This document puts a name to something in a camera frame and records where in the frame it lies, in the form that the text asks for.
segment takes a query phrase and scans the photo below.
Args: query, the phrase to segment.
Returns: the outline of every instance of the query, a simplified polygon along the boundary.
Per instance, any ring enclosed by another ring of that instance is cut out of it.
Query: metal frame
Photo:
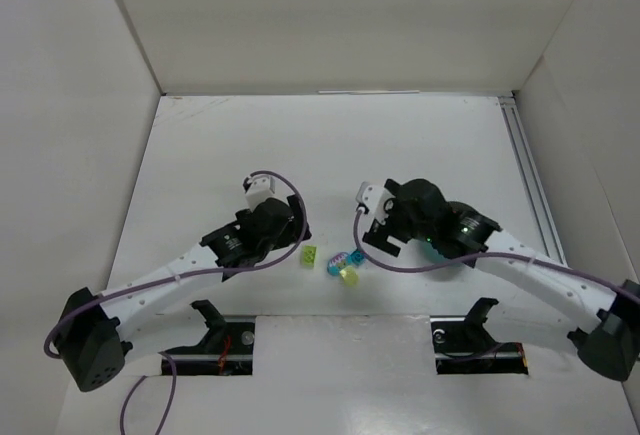
[[[540,230],[540,236],[544,243],[547,256],[566,264],[560,237],[553,222],[549,203],[544,194],[542,182],[540,181],[540,176],[538,175],[538,170],[536,169],[533,155],[529,148],[522,122],[520,121],[516,101],[513,97],[498,97],[498,101],[500,102],[500,108],[504,115],[507,131],[511,138],[513,152],[518,161],[522,181],[524,182],[524,187],[531,203],[531,211]]]

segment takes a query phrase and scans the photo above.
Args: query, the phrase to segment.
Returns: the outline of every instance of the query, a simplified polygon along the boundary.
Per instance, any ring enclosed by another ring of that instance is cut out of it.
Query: screw
[[[433,341],[434,341],[434,342],[436,342],[436,343],[438,343],[438,344],[440,344],[440,343],[444,343],[444,342],[445,342],[445,340],[444,340],[444,334],[445,334],[445,331],[444,331],[443,329],[441,329],[441,328],[436,328],[436,329],[433,331]]]
[[[240,340],[242,341],[243,345],[253,345],[253,341],[255,340],[255,335],[253,334],[253,332],[242,332],[242,335],[240,336]]]

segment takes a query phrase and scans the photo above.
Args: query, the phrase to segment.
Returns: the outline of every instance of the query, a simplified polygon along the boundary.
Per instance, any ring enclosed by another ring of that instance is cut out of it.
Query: wire
[[[275,260],[272,260],[271,262],[265,263],[264,265],[258,265],[257,267],[242,267],[242,268],[213,267],[213,268],[205,268],[201,270],[192,270],[192,271],[181,274],[179,276],[181,280],[192,278],[192,277],[199,277],[200,275],[211,275],[214,273],[222,273],[222,272],[244,273],[244,272],[257,272],[260,270],[266,270],[267,268],[271,268],[277,265],[278,263],[282,262],[298,249],[298,247],[304,240],[304,236],[305,236],[305,233],[307,232],[307,227],[308,227],[307,209],[304,204],[304,200],[302,199],[302,195],[300,194],[298,189],[282,175],[279,175],[270,170],[259,170],[257,172],[253,172],[250,174],[251,177],[255,177],[257,175],[270,175],[272,177],[277,178],[282,183],[284,183],[287,187],[289,187],[289,189],[298,198],[298,200],[300,200],[300,207],[302,209],[302,231],[300,232],[300,237],[298,238],[298,240],[296,240],[296,243],[287,251],[287,253],[285,253],[281,257],[276,258]],[[124,297],[132,293],[141,292],[143,290],[148,290],[150,288],[159,287],[161,285],[166,285],[168,283],[175,283],[175,281],[176,281],[176,277],[171,276],[171,277],[162,278],[160,280],[154,280],[153,282],[147,282],[141,285],[136,285],[134,287],[125,288],[123,290],[118,290],[117,292],[110,293],[109,295],[99,296],[95,300],[92,300],[91,302],[86,303],[76,308],[75,310],[72,310],[67,315],[62,317],[47,335],[44,341],[44,353],[50,358],[59,359],[60,355],[54,352],[53,350],[51,350],[51,344],[53,343],[53,339],[56,337],[56,335],[58,335],[58,333],[60,333],[60,331],[62,330],[62,328],[64,328],[65,325],[67,325],[74,318],[76,318],[78,315],[83,314],[87,310],[91,310],[93,307],[96,307],[105,302],[114,300],[116,298]]]
[[[167,359],[167,362],[169,362],[169,366],[171,367],[171,391],[169,392],[169,400],[167,400],[167,405],[164,408],[164,412],[162,414],[162,418],[160,419],[160,423],[158,424],[158,428],[156,429],[155,435],[160,435],[162,427],[164,427],[164,423],[167,421],[169,410],[171,410],[171,405],[173,404],[173,397],[175,397],[176,395],[176,384],[178,383],[178,368],[176,367],[176,362],[165,352],[160,352],[160,355]],[[122,404],[122,408],[120,409],[120,435],[127,435],[124,430],[124,416],[127,413],[127,406],[129,405],[129,401],[131,400],[133,393],[138,389],[140,385],[142,385],[142,382],[144,382],[146,379],[146,375],[140,377],[140,379],[138,379],[133,387],[131,387],[131,390],[129,390],[127,398],[124,399],[124,403]]]
[[[531,258],[526,257],[524,255],[518,255],[516,253],[508,253],[508,252],[482,252],[482,253],[471,253],[469,255],[464,255],[458,258],[452,258],[451,260],[447,260],[442,263],[435,263],[433,265],[427,265],[425,267],[416,267],[416,268],[403,268],[403,267],[394,267],[393,265],[387,265],[384,262],[376,260],[371,255],[369,255],[362,243],[360,242],[360,237],[358,236],[358,225],[360,224],[360,218],[362,217],[362,209],[358,209],[356,213],[356,217],[353,221],[353,239],[356,243],[356,248],[364,255],[364,257],[369,260],[372,264],[383,268],[385,270],[389,270],[391,272],[397,273],[426,273],[433,272],[434,270],[440,270],[442,268],[450,267],[452,265],[458,263],[467,263],[472,262],[473,260],[478,260],[480,258],[506,258],[510,260],[518,260],[520,262],[530,263]],[[583,280],[588,280],[589,282],[596,283],[598,285],[602,285],[605,288],[615,292],[616,294],[625,297],[636,305],[640,305],[640,297],[635,296],[633,293],[628,292],[622,287],[617,286],[615,283],[610,282],[608,280],[604,280],[600,277],[596,277],[595,275],[591,275],[586,272],[582,272],[580,270],[575,270],[573,268],[565,267],[563,265],[556,265],[555,263],[545,262],[543,260],[533,260],[534,265],[539,265],[544,268],[548,268],[550,270],[555,270],[556,272],[566,273],[567,275],[572,275],[576,278],[582,278]]]
[[[218,367],[220,368],[218,372],[219,375],[222,375],[224,366],[227,363],[227,355],[229,354],[230,348],[231,348],[231,336],[227,335],[227,337],[224,339],[224,350],[220,354],[220,358],[218,358]]]

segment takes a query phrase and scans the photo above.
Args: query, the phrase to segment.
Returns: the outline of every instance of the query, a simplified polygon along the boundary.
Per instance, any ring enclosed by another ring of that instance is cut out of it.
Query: white table surface
[[[313,233],[308,243],[318,247],[316,268],[302,269],[294,256],[205,294],[223,314],[294,317],[259,319],[254,376],[181,378],[163,433],[637,433],[622,386],[573,355],[527,346],[530,377],[436,376],[428,321],[389,317],[462,314],[479,297],[492,296],[501,304],[490,321],[516,320],[529,327],[526,341],[551,338],[568,350],[564,336],[574,327],[515,287],[468,268],[403,275],[365,265],[359,285],[347,288],[325,271],[328,258],[353,248],[354,196],[364,180],[427,178],[448,199],[469,203],[542,249],[496,98],[164,97],[109,287],[167,263],[231,221],[244,208],[242,179],[257,169],[285,175],[302,192]],[[398,260],[380,258],[404,266],[427,262],[416,245]],[[352,317],[335,318],[346,315]],[[286,330],[278,320],[286,320]],[[362,337],[344,338],[341,324],[356,332],[368,327],[375,343],[361,351]],[[308,330],[317,337],[305,335]],[[392,355],[397,346],[415,358]],[[355,374],[344,368],[362,357]],[[140,360],[90,394],[72,383],[57,433],[84,434],[88,426],[118,433],[127,389],[158,366],[156,357]],[[168,379],[145,384],[130,406],[130,434],[153,433],[166,400]]]

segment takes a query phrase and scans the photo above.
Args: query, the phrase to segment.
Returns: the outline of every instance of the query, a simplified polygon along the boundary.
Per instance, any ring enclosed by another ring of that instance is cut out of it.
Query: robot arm
[[[222,339],[225,320],[208,300],[191,303],[204,320],[191,317],[190,310],[169,315],[167,309],[202,288],[254,270],[251,267],[272,250],[290,246],[301,236],[311,237],[301,200],[296,195],[287,203],[278,200],[274,185],[275,180],[263,174],[245,181],[249,209],[237,212],[234,222],[205,235],[165,266],[122,287],[97,295],[83,288],[69,297],[61,319],[106,299],[64,324],[53,339],[81,391],[104,385],[135,358],[178,346],[214,345]],[[111,297],[117,293],[123,296]],[[169,324],[171,331],[166,330]]]
[[[374,219],[363,242],[398,256],[400,248],[389,238],[403,243],[417,239],[431,243],[445,258],[466,257],[467,265],[516,285],[572,320],[577,328],[567,337],[592,370],[619,381],[629,377],[640,354],[640,307],[627,298],[540,266],[558,264],[472,207],[446,201],[438,187],[426,180],[404,185],[387,180],[384,187],[365,182],[356,200],[359,209]],[[493,257],[491,252],[512,258]],[[640,293],[640,285],[630,280],[622,288],[633,295]]]

